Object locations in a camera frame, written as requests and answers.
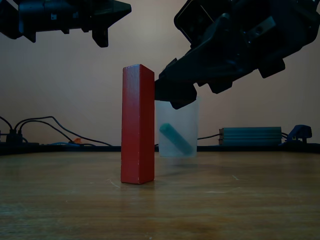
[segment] translucent plastic cup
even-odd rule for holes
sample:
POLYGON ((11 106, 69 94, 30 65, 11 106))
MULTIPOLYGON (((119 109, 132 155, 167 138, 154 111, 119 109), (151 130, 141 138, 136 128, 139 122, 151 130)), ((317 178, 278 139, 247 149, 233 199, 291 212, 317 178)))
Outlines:
POLYGON ((170 102, 155 101, 161 157, 189 158, 197 155, 199 100, 175 110, 170 102))

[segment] wooden table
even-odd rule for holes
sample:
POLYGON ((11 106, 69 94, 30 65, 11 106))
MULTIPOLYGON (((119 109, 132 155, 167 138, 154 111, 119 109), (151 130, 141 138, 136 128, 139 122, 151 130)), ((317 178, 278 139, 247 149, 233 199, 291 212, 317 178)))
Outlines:
POLYGON ((156 154, 145 185, 121 184, 120 166, 120 153, 0 157, 0 239, 320 239, 320 155, 156 154))

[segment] wooden block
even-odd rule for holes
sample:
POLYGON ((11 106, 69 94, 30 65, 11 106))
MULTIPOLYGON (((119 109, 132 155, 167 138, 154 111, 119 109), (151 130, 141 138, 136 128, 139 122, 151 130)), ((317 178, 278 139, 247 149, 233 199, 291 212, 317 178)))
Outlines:
POLYGON ((155 73, 138 64, 123 69, 121 182, 155 179, 155 73))

